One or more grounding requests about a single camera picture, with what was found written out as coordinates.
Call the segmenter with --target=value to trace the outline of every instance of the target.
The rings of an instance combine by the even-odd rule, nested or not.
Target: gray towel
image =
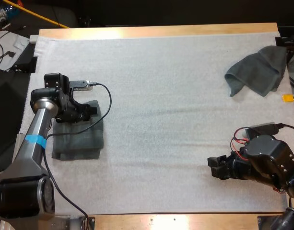
[[[231,88],[233,97],[246,85],[265,97],[269,91],[276,91],[285,71],[286,48],[267,46],[233,65],[224,78]]]

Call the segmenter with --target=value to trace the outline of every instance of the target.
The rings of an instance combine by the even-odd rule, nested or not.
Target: metal bracket
[[[85,216],[54,216],[49,220],[39,220],[36,218],[27,219],[26,221],[13,221],[12,228],[8,222],[1,223],[0,230],[85,230],[83,221]],[[95,218],[89,217],[89,230],[95,230]]]
[[[272,222],[274,222],[277,217],[278,216],[258,216],[259,230],[270,230]]]

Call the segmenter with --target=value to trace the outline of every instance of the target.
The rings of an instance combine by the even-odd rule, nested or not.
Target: wooden board
[[[215,35],[277,32],[276,23],[175,25],[146,27],[45,29],[39,35],[67,40],[117,39],[183,35]]]

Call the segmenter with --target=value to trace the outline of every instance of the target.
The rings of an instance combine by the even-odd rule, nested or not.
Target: table
[[[55,39],[93,40],[155,36],[277,32],[276,23],[215,24],[156,27],[45,29],[39,35]],[[96,215],[97,230],[257,230],[258,213]],[[9,229],[2,223],[0,230]]]

